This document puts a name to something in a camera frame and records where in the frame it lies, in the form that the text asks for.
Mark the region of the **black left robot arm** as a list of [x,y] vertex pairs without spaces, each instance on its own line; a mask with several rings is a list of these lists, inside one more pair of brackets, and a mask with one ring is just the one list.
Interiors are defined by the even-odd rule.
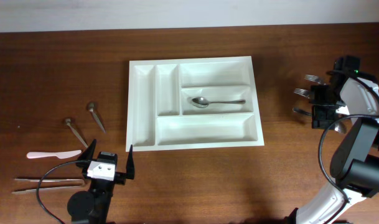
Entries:
[[106,223],[116,184],[124,185],[135,177],[133,148],[129,148],[126,171],[117,172],[118,155],[100,152],[94,158],[96,140],[78,157],[77,167],[84,179],[90,181],[88,190],[73,194],[67,204],[72,223]]

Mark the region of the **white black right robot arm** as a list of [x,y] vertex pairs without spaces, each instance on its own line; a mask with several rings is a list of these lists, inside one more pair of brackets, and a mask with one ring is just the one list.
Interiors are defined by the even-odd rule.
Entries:
[[[312,128],[323,131],[318,145],[318,163],[327,183],[305,206],[295,208],[285,223],[336,223],[356,203],[379,193],[379,86],[375,76],[360,71],[360,59],[338,58],[327,72],[327,84],[298,89],[312,105]],[[342,121],[352,122],[334,152],[330,168],[322,161],[328,131]]]

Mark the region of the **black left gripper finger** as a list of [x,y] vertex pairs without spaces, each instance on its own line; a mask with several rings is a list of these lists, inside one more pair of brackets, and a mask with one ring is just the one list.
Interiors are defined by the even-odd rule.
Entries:
[[91,144],[85,149],[80,156],[77,158],[78,161],[90,161],[93,159],[93,155],[96,147],[96,139],[94,139]]
[[129,154],[126,161],[126,179],[134,180],[135,178],[135,166],[133,159],[133,145],[130,145]]

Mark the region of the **metal fork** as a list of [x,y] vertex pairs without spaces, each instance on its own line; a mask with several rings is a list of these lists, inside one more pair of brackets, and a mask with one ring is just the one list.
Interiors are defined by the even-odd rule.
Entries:
[[319,85],[326,85],[327,83],[320,77],[316,75],[305,75],[305,80],[308,80],[310,82],[318,83]]
[[294,93],[297,95],[303,96],[305,98],[308,98],[308,99],[311,98],[311,92],[309,90],[306,90],[306,89],[296,88],[294,90]]

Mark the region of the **metal spoon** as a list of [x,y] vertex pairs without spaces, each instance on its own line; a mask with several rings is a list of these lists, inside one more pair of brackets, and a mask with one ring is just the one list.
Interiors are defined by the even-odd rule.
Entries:
[[234,104],[234,105],[243,105],[246,103],[246,100],[233,100],[233,101],[208,101],[204,97],[195,97],[190,100],[191,104],[198,108],[206,108],[211,104]]
[[[310,117],[312,116],[312,114],[310,112],[304,111],[304,110],[299,109],[299,108],[293,108],[292,110],[295,113],[299,113],[299,114],[302,114],[305,116],[310,116]],[[342,122],[336,123],[334,126],[334,130],[340,134],[346,134],[347,133],[347,128],[345,127],[345,125]]]

